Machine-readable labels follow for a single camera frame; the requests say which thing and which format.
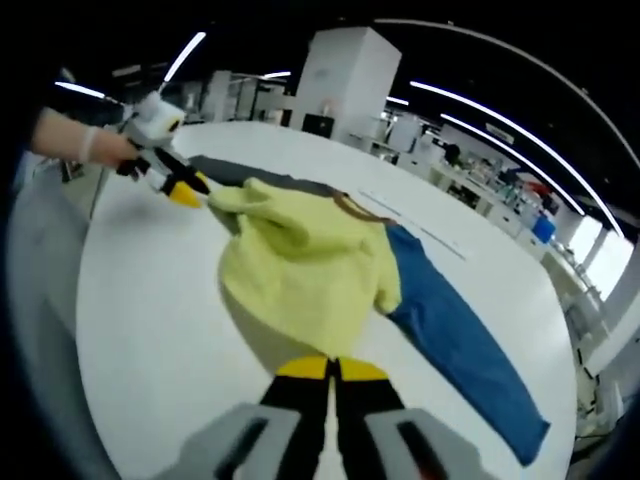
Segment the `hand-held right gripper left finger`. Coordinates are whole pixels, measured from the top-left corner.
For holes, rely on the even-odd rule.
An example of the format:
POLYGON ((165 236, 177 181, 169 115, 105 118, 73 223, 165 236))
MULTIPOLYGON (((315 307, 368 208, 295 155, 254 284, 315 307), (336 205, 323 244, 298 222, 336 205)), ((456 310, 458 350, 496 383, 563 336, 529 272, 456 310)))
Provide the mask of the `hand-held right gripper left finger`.
POLYGON ((280 367, 257 403, 239 403, 184 444, 166 479, 311 479, 324 449, 330 361, 280 367))

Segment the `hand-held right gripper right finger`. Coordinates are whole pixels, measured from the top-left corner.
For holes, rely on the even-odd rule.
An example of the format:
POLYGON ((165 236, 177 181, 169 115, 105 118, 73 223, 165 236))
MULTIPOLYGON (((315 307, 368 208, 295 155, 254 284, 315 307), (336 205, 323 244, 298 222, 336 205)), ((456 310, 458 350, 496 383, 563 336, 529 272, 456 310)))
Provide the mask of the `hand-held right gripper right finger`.
POLYGON ((421 408, 407 407, 386 372, 336 361, 337 441, 349 479, 492 479, 478 448, 421 408))

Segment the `person's left hand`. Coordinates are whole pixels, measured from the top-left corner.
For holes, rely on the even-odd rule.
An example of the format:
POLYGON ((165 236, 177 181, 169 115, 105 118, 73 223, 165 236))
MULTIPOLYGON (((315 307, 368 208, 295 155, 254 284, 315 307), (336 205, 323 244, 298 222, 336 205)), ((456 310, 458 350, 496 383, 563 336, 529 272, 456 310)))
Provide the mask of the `person's left hand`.
POLYGON ((98 127, 87 129, 79 150, 80 162, 96 163, 112 169, 118 169, 123 162, 137 157, 137 149, 125 136, 98 127))

